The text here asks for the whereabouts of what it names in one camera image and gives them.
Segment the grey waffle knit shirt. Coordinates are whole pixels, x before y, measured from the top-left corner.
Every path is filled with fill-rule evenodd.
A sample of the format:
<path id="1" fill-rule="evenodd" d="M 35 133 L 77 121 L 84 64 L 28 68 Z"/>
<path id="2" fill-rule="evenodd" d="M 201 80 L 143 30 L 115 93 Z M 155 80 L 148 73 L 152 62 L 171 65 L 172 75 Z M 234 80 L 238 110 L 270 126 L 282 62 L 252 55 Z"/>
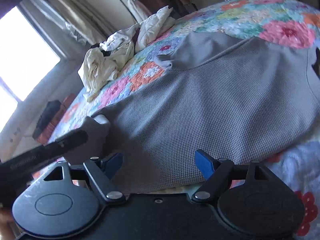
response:
<path id="1" fill-rule="evenodd" d="M 107 124 L 87 117 L 88 141 L 65 156 L 78 165 L 122 153 L 113 181 L 123 193 L 203 181 L 194 162 L 198 149 L 236 164 L 264 160 L 319 119 L 313 48 L 192 32 L 155 61 L 164 74 L 101 109 Z"/>

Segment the black cloth on bench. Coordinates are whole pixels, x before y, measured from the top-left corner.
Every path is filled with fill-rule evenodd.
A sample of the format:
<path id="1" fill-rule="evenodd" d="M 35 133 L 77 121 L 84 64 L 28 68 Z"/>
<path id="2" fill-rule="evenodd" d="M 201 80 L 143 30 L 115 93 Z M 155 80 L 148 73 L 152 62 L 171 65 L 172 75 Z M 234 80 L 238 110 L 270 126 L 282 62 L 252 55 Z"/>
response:
<path id="1" fill-rule="evenodd" d="M 36 128 L 44 130 L 51 122 L 56 113 L 60 110 L 61 102 L 59 100 L 49 101 L 36 124 Z"/>

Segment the red-brown wooden bench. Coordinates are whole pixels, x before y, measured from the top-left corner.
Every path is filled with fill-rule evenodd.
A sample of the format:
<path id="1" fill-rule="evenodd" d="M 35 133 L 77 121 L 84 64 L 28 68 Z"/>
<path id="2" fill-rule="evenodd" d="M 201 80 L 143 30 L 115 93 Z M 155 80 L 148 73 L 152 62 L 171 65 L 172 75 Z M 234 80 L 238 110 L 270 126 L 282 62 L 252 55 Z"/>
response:
<path id="1" fill-rule="evenodd" d="M 48 126 L 44 130 L 40 130 L 38 128 L 35 128 L 32 134 L 32 138 L 36 141 L 39 142 L 42 145 L 45 145 L 48 143 L 52 133 L 54 132 L 56 126 L 59 124 L 61 121 L 62 117 L 66 113 L 68 107 L 71 105 L 71 103 L 75 99 L 75 94 L 69 94 L 62 102 L 61 102 L 61 107 L 60 110 L 56 113 L 56 115 L 53 117 L 51 122 L 48 124 Z"/>

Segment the cream crumpled garment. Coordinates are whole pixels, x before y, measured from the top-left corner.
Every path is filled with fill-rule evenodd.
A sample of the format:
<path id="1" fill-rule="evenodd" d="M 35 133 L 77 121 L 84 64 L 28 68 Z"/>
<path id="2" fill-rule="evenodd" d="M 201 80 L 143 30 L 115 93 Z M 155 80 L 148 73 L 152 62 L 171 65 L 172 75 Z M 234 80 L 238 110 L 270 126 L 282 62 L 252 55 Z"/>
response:
<path id="1" fill-rule="evenodd" d="M 117 78 L 119 72 L 120 68 L 110 56 L 104 57 L 99 48 L 89 49 L 78 70 L 86 90 L 84 93 L 86 101 L 93 101 L 109 81 L 114 81 Z"/>

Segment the white crumpled shirt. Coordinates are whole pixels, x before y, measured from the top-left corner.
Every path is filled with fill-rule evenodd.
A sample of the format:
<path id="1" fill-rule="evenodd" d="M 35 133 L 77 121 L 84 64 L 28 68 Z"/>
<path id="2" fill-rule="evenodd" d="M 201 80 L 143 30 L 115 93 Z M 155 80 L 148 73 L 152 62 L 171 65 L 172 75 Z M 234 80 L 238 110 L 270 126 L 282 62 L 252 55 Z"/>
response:
<path id="1" fill-rule="evenodd" d="M 140 24 L 134 24 L 127 29 L 121 29 L 109 36 L 106 41 L 101 42 L 99 47 L 104 51 L 116 51 L 125 45 L 135 45 L 140 30 Z"/>

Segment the beige window curtain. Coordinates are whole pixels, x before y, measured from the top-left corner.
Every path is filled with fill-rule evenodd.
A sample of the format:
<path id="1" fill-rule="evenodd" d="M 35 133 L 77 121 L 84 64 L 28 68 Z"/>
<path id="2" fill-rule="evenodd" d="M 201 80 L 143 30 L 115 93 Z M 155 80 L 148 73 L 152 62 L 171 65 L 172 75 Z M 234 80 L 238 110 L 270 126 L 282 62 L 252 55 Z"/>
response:
<path id="1" fill-rule="evenodd" d="M 103 42 L 114 27 L 86 0 L 29 0 L 33 6 L 63 32 L 80 43 Z"/>

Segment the floral patchwork quilt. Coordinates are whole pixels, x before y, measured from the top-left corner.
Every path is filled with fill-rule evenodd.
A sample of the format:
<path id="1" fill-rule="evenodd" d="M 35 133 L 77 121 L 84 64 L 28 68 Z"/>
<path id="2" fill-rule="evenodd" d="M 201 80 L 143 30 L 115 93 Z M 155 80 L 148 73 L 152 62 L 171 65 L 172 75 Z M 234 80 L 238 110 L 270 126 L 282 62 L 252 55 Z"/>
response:
<path id="1" fill-rule="evenodd" d="M 63 117 L 49 129 L 48 142 L 79 127 L 84 118 L 123 100 L 163 74 L 153 58 L 173 51 L 191 31 L 220 31 L 237 38 L 261 37 L 293 48 L 319 46 L 319 11 L 295 0 L 230 0 L 208 6 L 176 21 L 137 53 L 100 94 L 87 102 L 80 92 Z M 295 191 L 305 205 L 298 239 L 319 239 L 319 126 L 296 146 L 272 156 L 267 166 Z"/>

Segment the white quilted jacket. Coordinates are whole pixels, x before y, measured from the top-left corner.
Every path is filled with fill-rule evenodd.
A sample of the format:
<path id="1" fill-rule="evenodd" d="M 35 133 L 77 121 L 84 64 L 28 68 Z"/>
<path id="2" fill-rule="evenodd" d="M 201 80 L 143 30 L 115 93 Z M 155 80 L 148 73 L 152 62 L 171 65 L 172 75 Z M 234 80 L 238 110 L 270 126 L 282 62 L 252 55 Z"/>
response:
<path id="1" fill-rule="evenodd" d="M 175 24 L 176 20 L 170 16 L 172 11 L 173 8 L 169 8 L 167 5 L 140 23 L 135 53 L 145 49 L 148 44 L 155 41 Z"/>

